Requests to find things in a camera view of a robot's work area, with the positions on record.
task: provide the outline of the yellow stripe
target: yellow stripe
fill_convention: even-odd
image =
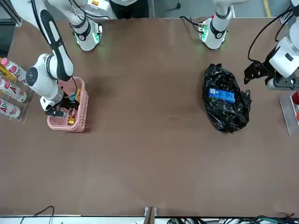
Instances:
[[[267,16],[272,17],[270,8],[269,8],[269,4],[268,4],[268,0],[263,0],[263,5],[265,6]]]

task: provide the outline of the bottle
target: bottle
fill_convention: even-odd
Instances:
[[[0,113],[9,116],[10,118],[16,119],[20,116],[21,110],[19,107],[12,105],[0,98]]]
[[[22,69],[19,65],[9,61],[5,57],[1,59],[1,65],[4,66],[11,74],[13,74],[24,85],[28,85],[26,82],[26,71]]]
[[[8,78],[10,81],[14,81],[16,78],[14,75],[12,75],[4,66],[0,64],[0,73],[2,73],[6,78]]]
[[[27,99],[27,94],[23,90],[3,78],[0,79],[0,90],[19,102]]]

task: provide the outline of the yellow bottle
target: yellow bottle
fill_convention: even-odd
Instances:
[[[0,73],[2,73],[6,78],[8,78],[10,81],[14,81],[15,80],[15,76],[12,75],[9,71],[7,71],[7,69],[5,67],[3,67],[0,64]]]

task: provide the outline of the blue box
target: blue box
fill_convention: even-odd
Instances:
[[[230,102],[230,103],[235,102],[235,94],[233,92],[210,88],[209,98],[210,97],[212,97],[214,99],[222,99],[222,100]]]

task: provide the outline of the red object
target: red object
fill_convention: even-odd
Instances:
[[[294,104],[299,105],[299,91],[296,91],[293,95],[292,95],[292,101]]]

